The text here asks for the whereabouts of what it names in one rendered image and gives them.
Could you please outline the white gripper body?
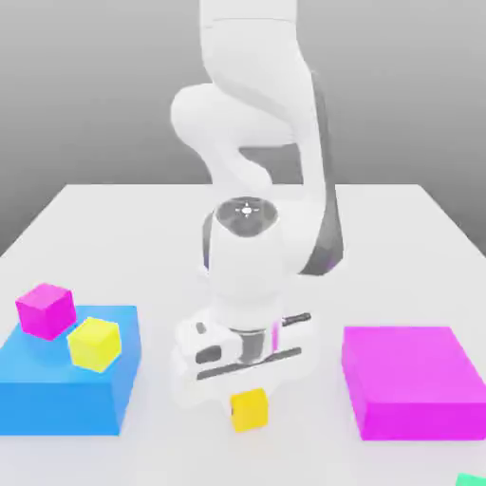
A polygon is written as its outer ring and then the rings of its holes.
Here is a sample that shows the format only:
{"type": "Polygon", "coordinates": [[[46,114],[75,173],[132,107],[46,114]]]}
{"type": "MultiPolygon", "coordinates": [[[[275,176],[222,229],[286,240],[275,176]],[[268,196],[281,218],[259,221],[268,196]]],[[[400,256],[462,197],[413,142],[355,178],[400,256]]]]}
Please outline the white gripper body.
{"type": "Polygon", "coordinates": [[[286,347],[259,363],[238,361],[243,345],[218,343],[200,351],[209,355],[205,363],[196,361],[195,348],[175,345],[171,352],[171,386],[182,407],[216,401],[228,407],[230,397],[257,388],[271,395],[285,383],[301,380],[316,366],[316,344],[302,342],[286,347]]]}

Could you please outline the small golden yellow cube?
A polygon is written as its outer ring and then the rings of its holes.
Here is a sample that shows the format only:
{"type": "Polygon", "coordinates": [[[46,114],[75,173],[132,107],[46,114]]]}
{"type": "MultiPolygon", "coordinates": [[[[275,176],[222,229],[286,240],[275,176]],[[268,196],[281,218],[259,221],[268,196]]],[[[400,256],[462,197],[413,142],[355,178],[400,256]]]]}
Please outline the small golden yellow cube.
{"type": "Polygon", "coordinates": [[[268,424],[269,402],[263,388],[231,396],[232,424],[236,432],[245,432],[268,424]]]}

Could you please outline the small lemon yellow cube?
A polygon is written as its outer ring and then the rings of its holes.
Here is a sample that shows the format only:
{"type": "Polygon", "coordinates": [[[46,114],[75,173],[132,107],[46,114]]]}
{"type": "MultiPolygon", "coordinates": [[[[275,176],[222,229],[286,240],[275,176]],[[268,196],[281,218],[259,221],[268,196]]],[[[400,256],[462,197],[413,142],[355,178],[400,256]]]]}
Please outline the small lemon yellow cube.
{"type": "Polygon", "coordinates": [[[122,353],[117,323],[87,317],[66,337],[71,363],[103,373],[122,353]]]}

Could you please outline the small magenta cube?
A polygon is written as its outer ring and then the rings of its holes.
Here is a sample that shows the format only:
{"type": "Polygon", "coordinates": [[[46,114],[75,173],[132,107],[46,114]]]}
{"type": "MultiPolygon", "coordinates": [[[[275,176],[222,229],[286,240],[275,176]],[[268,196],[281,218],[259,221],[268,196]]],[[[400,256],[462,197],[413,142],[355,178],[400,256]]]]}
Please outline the small magenta cube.
{"type": "Polygon", "coordinates": [[[21,329],[52,341],[76,322],[71,290],[43,283],[15,301],[21,329]]]}

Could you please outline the large blue box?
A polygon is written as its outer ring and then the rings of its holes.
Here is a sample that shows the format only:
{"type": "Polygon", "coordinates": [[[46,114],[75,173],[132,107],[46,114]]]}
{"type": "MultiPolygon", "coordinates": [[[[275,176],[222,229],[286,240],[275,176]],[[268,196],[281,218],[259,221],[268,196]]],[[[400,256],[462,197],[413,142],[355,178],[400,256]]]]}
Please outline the large blue box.
{"type": "Polygon", "coordinates": [[[0,436],[116,436],[141,356],[135,306],[77,306],[119,325],[121,356],[103,373],[74,366],[66,335],[44,341],[17,325],[0,346],[0,436]]]}

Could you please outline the large magenta box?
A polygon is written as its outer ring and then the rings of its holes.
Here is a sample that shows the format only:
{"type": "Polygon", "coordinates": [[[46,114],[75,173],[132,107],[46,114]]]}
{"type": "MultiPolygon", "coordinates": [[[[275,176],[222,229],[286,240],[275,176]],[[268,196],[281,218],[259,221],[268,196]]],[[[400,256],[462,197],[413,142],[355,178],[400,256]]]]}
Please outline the large magenta box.
{"type": "Polygon", "coordinates": [[[486,439],[486,383],[451,328],[346,327],[341,364],[361,439],[486,439]]]}

